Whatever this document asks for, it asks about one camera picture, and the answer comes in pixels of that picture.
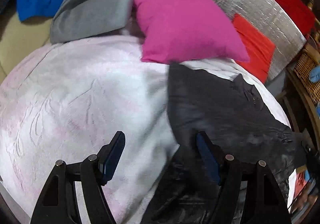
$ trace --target beige fabric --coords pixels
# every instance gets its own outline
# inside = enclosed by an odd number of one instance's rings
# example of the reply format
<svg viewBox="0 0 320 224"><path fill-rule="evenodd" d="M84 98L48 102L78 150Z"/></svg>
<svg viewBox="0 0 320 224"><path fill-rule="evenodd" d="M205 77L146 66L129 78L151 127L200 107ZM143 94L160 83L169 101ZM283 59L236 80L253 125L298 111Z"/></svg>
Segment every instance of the beige fabric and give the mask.
<svg viewBox="0 0 320 224"><path fill-rule="evenodd" d="M0 83L27 55L48 42L50 18L32 17L21 23L14 6L0 16Z"/></svg>

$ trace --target white cloth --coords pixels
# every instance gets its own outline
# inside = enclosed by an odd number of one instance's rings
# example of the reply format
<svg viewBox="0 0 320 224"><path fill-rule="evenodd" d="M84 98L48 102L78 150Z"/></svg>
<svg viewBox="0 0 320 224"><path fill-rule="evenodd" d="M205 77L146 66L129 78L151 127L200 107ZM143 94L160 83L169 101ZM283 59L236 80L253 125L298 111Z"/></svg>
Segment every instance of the white cloth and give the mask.
<svg viewBox="0 0 320 224"><path fill-rule="evenodd" d="M80 162L120 130L126 146L103 192L117 223L141 221L178 145L166 114L168 66L142 63L140 57L139 39L132 36L46 45L26 57L2 83L0 176L29 216L57 159ZM275 118L289 125L263 84L233 60L184 64L226 79L242 73ZM86 224L81 185L76 187Z"/></svg>

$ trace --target silver bolt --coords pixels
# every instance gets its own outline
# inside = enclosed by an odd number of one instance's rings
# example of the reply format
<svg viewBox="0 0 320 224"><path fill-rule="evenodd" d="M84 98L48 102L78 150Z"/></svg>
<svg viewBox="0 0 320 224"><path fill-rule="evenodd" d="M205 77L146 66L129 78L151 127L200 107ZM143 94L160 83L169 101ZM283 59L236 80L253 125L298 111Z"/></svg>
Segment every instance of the silver bolt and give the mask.
<svg viewBox="0 0 320 224"><path fill-rule="evenodd" d="M267 165L267 163L263 160L260 160L259 161L259 165L262 166L262 167L265 167Z"/></svg>
<svg viewBox="0 0 320 224"><path fill-rule="evenodd" d="M88 160L89 160L89 161L95 161L95 160L97 160L97 158L98 158L98 156L97 156L96 154L92 154L92 155L90 155L90 156L88 157Z"/></svg>
<svg viewBox="0 0 320 224"><path fill-rule="evenodd" d="M228 161L233 161L233 160L234 160L234 157L233 157L233 155L231 155L231 154L227 154L227 155L226 155L226 159L227 159Z"/></svg>
<svg viewBox="0 0 320 224"><path fill-rule="evenodd" d="M56 166L61 166L63 164L63 160L57 160L56 161Z"/></svg>

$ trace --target silver metallic headboard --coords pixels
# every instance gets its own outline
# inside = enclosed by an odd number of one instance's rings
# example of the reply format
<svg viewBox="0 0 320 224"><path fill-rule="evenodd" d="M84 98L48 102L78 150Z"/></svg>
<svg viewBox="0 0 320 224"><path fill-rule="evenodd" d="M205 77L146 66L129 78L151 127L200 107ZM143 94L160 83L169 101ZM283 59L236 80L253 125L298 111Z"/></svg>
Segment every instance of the silver metallic headboard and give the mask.
<svg viewBox="0 0 320 224"><path fill-rule="evenodd" d="M233 19L235 13L239 13L276 45L268 80L274 79L306 42L300 30L275 0L214 1L230 19Z"/></svg>

